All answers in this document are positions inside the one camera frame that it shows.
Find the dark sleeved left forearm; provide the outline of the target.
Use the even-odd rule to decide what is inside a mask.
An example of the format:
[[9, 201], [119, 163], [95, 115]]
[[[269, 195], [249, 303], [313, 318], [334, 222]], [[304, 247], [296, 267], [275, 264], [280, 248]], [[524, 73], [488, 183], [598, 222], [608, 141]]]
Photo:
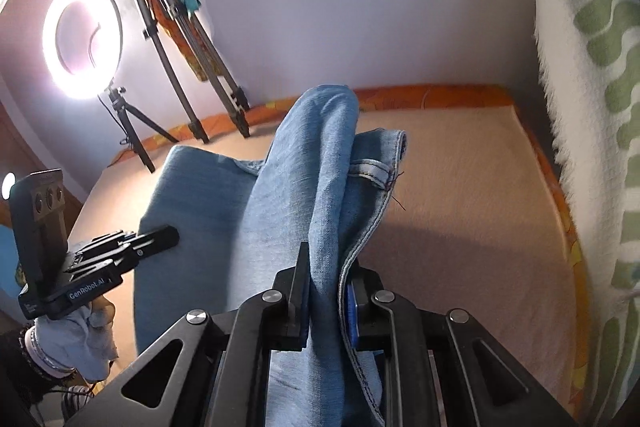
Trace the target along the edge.
[[30, 409], [75, 372], [47, 372], [32, 359], [25, 343], [26, 327], [1, 334], [1, 425], [38, 426]]

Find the left hand in blue glove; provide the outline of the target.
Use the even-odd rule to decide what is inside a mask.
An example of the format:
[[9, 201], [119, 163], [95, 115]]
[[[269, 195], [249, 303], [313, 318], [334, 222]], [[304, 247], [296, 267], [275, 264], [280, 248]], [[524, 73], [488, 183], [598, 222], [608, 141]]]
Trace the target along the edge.
[[118, 358], [114, 318], [115, 306], [105, 297], [59, 320], [38, 317], [24, 337], [27, 353], [56, 378], [76, 371], [89, 383], [105, 381]]

